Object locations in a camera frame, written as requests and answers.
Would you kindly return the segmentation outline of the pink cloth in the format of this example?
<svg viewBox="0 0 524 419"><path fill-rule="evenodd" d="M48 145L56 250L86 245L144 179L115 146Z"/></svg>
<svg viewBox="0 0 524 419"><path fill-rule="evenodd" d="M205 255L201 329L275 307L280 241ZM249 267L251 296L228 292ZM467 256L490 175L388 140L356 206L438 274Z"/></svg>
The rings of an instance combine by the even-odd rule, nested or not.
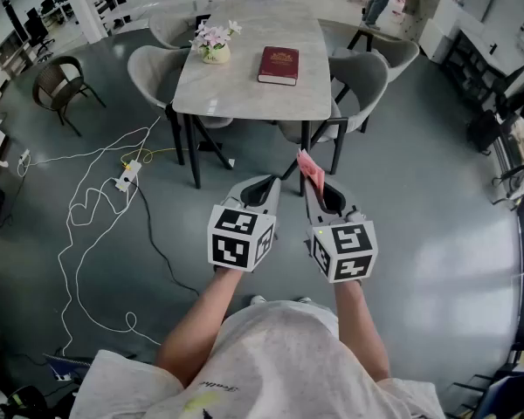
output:
<svg viewBox="0 0 524 419"><path fill-rule="evenodd" d="M300 149L298 151L296 161L300 168L300 172L312 181L316 189L319 191L319 194L322 196L325 183L324 170L316 164L305 149Z"/></svg>

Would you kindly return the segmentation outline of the person's white speckled t-shirt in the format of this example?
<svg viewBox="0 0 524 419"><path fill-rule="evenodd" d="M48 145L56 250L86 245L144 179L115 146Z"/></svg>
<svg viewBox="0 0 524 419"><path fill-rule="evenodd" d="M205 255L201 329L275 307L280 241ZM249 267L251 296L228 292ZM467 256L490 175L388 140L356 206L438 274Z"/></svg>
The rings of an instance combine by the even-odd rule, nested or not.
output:
<svg viewBox="0 0 524 419"><path fill-rule="evenodd" d="M374 381L317 306L271 301L222 325L188 386L101 350L69 419L444 419L429 382Z"/></svg>

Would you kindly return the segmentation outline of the brown wicker chair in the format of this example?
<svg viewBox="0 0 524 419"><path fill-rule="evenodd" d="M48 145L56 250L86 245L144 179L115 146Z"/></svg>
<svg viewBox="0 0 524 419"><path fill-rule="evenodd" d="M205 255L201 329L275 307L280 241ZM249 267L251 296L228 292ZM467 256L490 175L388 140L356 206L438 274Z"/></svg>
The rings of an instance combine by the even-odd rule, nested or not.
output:
<svg viewBox="0 0 524 419"><path fill-rule="evenodd" d="M56 113L62 126L67 124L81 137L80 131L69 121L66 110L78 94L87 97L86 91L103 107L107 107L86 83L81 63L72 56L59 56L48 61L38 73L32 86L32 98L38 106Z"/></svg>

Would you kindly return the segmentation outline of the person's left forearm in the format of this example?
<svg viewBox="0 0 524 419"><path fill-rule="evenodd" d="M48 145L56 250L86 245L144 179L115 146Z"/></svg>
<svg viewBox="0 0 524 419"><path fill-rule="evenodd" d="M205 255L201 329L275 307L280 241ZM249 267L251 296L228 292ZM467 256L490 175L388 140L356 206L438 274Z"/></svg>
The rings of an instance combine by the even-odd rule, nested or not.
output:
<svg viewBox="0 0 524 419"><path fill-rule="evenodd" d="M186 388L210 356L224 316L244 273L218 267L206 289L161 344L155 364Z"/></svg>

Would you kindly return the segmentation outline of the white power strip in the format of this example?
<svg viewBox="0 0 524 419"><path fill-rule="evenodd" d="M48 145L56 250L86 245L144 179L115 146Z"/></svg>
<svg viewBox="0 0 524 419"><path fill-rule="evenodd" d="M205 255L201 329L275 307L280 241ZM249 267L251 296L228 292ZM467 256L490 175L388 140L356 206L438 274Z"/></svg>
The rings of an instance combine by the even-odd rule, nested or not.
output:
<svg viewBox="0 0 524 419"><path fill-rule="evenodd" d="M115 187L121 192L127 192L131 183L136 179L141 164L137 160L131 160L126 166L121 176L115 181Z"/></svg>

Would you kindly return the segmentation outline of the grey upholstered chair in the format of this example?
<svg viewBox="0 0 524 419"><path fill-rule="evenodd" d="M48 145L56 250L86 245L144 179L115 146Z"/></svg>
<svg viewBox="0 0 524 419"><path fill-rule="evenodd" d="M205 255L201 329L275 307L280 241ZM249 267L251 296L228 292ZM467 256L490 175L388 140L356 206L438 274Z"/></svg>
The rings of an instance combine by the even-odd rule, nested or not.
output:
<svg viewBox="0 0 524 419"><path fill-rule="evenodd" d="M332 56L346 58L359 54L355 49L361 37L366 38L365 52L379 57L388 68L388 82L396 80L419 54L419 47L410 40L385 38L379 31L369 28L357 30L347 47L338 47Z"/></svg>
<svg viewBox="0 0 524 419"><path fill-rule="evenodd" d="M308 136L310 145L332 141L334 155L329 173L335 174L340 161L346 134L355 131L369 117L388 85L388 66L372 52L359 53L345 58L330 57L329 71L333 79L343 84L337 96L331 99L331 113L326 120L280 121L278 127L291 143L304 146L303 138ZM357 108L344 114L340 110L341 100L353 94Z"/></svg>
<svg viewBox="0 0 524 419"><path fill-rule="evenodd" d="M169 13L156 13L149 18L148 27L164 48L189 49L200 23L209 17L209 14L177 17Z"/></svg>
<svg viewBox="0 0 524 419"><path fill-rule="evenodd" d="M190 48L144 45L128 59L128 74L141 95L177 133L188 120L198 129L222 128L238 115L227 64L205 64Z"/></svg>

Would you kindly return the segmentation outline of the black backpack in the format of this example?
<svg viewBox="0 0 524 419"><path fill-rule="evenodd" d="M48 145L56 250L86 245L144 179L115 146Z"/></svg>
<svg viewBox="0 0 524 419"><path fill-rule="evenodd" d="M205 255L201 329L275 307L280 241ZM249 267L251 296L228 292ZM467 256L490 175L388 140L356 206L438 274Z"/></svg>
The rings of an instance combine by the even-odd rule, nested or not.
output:
<svg viewBox="0 0 524 419"><path fill-rule="evenodd" d="M497 121L496 113L492 110L486 110L474 118L467 124L465 135L466 140L479 153L490 155L490 146L500 136L500 123Z"/></svg>

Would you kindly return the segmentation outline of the grey marble table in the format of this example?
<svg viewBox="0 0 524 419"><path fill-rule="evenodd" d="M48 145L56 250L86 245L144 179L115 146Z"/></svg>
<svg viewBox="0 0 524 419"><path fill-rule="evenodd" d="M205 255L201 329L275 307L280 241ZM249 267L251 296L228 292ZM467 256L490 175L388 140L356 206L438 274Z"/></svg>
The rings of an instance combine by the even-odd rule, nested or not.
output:
<svg viewBox="0 0 524 419"><path fill-rule="evenodd" d="M177 113L173 110L171 105L167 106L166 114L171 115L171 116L174 115L173 118L169 116L169 120L171 122L171 126L174 127L173 134L176 134L176 136L178 136L179 133L176 130L177 129L176 127ZM216 154L217 158L223 164L224 168L228 170L232 170L233 165L231 165L230 161L223 154L221 148L211 138L205 125L200 121L197 115L184 113L182 117L183 117L184 131L186 134L186 139L187 139L187 144L188 144L190 167L191 167L191 171L192 171L192 175L194 178L194 183L196 185L196 188L200 189L202 185L201 185L201 175L200 175L200 168L199 168L199 161L198 161L196 132L200 133L200 135L203 136L203 139L208 143L210 150ZM301 136L300 136L301 150L304 148L307 152L309 152L313 144L313 140L311 140L311 136L310 136L310 130L311 130L310 121L303 120L303 121L295 121L295 122L297 122L297 124L300 124L301 126ZM179 138L175 139L175 144L176 144L177 149L182 152L183 148L182 146L179 146L180 145ZM296 163L296 159L293 160L292 164L289 166L286 172L280 177L282 181L286 181L290 177L290 175L293 173L293 171L298 167L298 165L295 163Z"/></svg>

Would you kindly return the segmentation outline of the person's right forearm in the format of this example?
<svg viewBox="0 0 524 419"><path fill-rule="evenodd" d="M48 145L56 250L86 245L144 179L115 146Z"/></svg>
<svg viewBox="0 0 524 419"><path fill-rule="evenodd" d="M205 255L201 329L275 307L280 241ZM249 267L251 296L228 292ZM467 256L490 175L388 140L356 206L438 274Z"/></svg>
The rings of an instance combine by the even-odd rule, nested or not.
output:
<svg viewBox="0 0 524 419"><path fill-rule="evenodd" d="M372 320L362 286L357 281L334 285L339 340L350 349L376 382L390 378L385 345Z"/></svg>

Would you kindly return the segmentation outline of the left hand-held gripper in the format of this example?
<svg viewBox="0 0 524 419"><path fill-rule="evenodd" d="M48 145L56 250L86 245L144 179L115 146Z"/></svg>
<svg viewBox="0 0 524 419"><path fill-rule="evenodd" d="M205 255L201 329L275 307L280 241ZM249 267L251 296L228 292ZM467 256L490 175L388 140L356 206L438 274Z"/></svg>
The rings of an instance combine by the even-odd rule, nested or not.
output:
<svg viewBox="0 0 524 419"><path fill-rule="evenodd" d="M207 227L208 262L253 272L272 248L281 180L256 176L235 184L216 204Z"/></svg>

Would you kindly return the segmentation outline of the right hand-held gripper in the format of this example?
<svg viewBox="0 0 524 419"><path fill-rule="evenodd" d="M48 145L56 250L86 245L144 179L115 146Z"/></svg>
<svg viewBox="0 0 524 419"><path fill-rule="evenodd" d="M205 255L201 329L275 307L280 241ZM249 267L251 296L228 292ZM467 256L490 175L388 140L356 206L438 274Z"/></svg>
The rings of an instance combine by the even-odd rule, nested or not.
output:
<svg viewBox="0 0 524 419"><path fill-rule="evenodd" d="M334 180L324 182L323 201L306 177L309 255L328 283L367 278L378 254L375 227L357 210L354 195Z"/></svg>

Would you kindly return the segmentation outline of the dark red hardcover book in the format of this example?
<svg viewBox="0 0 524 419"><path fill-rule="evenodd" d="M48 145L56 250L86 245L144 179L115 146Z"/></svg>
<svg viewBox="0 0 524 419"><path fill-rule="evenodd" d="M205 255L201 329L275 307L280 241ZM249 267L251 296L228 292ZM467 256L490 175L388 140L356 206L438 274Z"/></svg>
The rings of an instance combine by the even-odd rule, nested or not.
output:
<svg viewBox="0 0 524 419"><path fill-rule="evenodd" d="M266 46L259 65L258 82L295 86L299 76L299 51Z"/></svg>

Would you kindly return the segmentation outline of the cream pot with pink flowers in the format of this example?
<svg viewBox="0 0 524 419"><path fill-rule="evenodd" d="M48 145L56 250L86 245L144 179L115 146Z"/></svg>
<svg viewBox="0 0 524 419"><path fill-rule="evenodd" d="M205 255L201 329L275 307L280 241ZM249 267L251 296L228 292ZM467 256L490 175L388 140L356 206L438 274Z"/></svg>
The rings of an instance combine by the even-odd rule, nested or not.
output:
<svg viewBox="0 0 524 419"><path fill-rule="evenodd" d="M229 43L234 34L239 35L242 26L236 21L228 21L226 27L208 26L201 21L195 31L195 37L190 41L191 50L197 52L204 63L221 65L231 57Z"/></svg>

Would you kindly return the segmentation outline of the white storage boxes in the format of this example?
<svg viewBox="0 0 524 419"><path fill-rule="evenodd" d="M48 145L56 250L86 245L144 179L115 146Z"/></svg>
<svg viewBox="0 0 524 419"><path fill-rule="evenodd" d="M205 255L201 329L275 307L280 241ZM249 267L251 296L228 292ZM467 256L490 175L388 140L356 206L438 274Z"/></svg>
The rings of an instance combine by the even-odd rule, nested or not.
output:
<svg viewBox="0 0 524 419"><path fill-rule="evenodd" d="M424 26L418 44L425 56L440 65L459 33L461 8L453 0L440 0Z"/></svg>

